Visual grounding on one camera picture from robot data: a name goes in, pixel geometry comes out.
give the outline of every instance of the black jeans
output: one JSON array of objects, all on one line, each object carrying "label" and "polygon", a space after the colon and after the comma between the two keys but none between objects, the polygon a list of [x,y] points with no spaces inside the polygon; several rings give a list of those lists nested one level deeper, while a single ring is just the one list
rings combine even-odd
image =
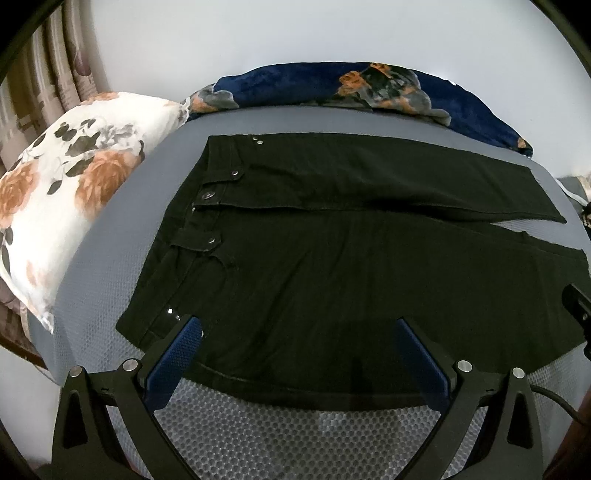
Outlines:
[{"label": "black jeans", "polygon": [[422,404],[394,349],[414,318],[479,369],[531,372],[583,341],[561,306],[583,252],[485,221],[564,221],[529,169],[395,138],[210,137],[117,329],[146,349],[201,318],[188,378],[319,410]]}]

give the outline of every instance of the orange flower print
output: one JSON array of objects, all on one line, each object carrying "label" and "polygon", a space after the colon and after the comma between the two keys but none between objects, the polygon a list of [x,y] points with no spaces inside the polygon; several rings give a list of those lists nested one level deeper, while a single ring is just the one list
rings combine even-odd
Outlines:
[{"label": "orange flower print", "polygon": [[27,260],[27,267],[25,269],[25,272],[27,274],[27,280],[29,281],[29,283],[33,287],[36,287],[37,286],[37,279],[35,278],[35,268],[33,267],[33,264],[29,260]]},{"label": "orange flower print", "polygon": [[139,164],[140,157],[128,150],[99,150],[80,175],[74,204],[93,220]]},{"label": "orange flower print", "polygon": [[26,207],[31,192],[37,188],[38,160],[21,163],[0,180],[0,228],[8,228],[12,216]]},{"label": "orange flower print", "polygon": [[370,63],[369,66],[379,70],[384,75],[386,75],[386,77],[392,78],[392,70],[390,69],[390,65],[386,65],[385,63]]},{"label": "orange flower print", "polygon": [[405,96],[395,98],[390,108],[394,108],[395,110],[407,113],[409,115],[418,115],[420,113],[415,107],[412,106],[411,101]]},{"label": "orange flower print", "polygon": [[93,95],[88,97],[83,102],[80,102],[81,105],[90,105],[99,100],[113,100],[115,98],[119,98],[119,94],[117,92],[102,92],[98,95]]},{"label": "orange flower print", "polygon": [[211,113],[217,112],[218,108],[208,105],[202,99],[199,98],[199,95],[194,95],[191,99],[191,112],[192,113]]},{"label": "orange flower print", "polygon": [[360,88],[369,87],[369,84],[363,79],[361,74],[355,71],[345,73],[339,81],[343,84],[337,91],[341,96],[351,95]]}]

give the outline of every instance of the white wall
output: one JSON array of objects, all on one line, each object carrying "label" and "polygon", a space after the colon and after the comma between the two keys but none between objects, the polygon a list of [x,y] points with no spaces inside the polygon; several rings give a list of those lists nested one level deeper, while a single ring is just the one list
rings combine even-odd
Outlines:
[{"label": "white wall", "polygon": [[555,176],[591,171],[591,79],[529,0],[82,0],[101,88],[179,100],[290,61],[378,61],[478,95]]},{"label": "white wall", "polygon": [[34,468],[51,461],[59,395],[32,364],[0,346],[0,419]]}]

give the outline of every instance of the gray mesh surface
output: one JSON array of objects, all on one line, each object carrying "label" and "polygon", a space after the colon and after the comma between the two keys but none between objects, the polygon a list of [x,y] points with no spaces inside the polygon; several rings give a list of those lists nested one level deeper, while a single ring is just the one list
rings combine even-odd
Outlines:
[{"label": "gray mesh surface", "polygon": [[[409,138],[482,153],[529,166],[567,224],[543,220],[504,222],[513,230],[581,248],[591,244],[569,201],[551,176],[525,157],[463,137],[437,125],[396,115],[314,107],[269,107],[214,113],[166,138],[118,190],[80,245],[60,287],[55,334],[31,321],[35,346],[58,382],[72,365],[89,372],[115,369],[141,357],[115,330],[160,225],[164,211],[199,159],[209,135],[340,132]],[[591,384],[582,349],[530,375],[530,380],[580,405]],[[569,425],[553,403],[537,400],[548,462]],[[143,469],[121,417],[111,411],[126,454]],[[182,380],[169,405],[157,412],[171,441],[204,480],[391,479],[435,425],[427,407],[331,413],[249,404]],[[459,471],[472,448],[484,412],[475,416],[446,475]]]}]

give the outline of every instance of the blue gripper pad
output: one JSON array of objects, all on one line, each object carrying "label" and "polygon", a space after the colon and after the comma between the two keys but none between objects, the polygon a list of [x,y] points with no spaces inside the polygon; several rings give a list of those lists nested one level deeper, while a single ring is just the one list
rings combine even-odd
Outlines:
[{"label": "blue gripper pad", "polygon": [[394,330],[398,353],[423,399],[429,408],[443,413],[450,404],[448,377],[406,320],[396,320]]},{"label": "blue gripper pad", "polygon": [[197,353],[201,338],[201,320],[191,317],[146,377],[144,404],[150,412],[166,406]]}]

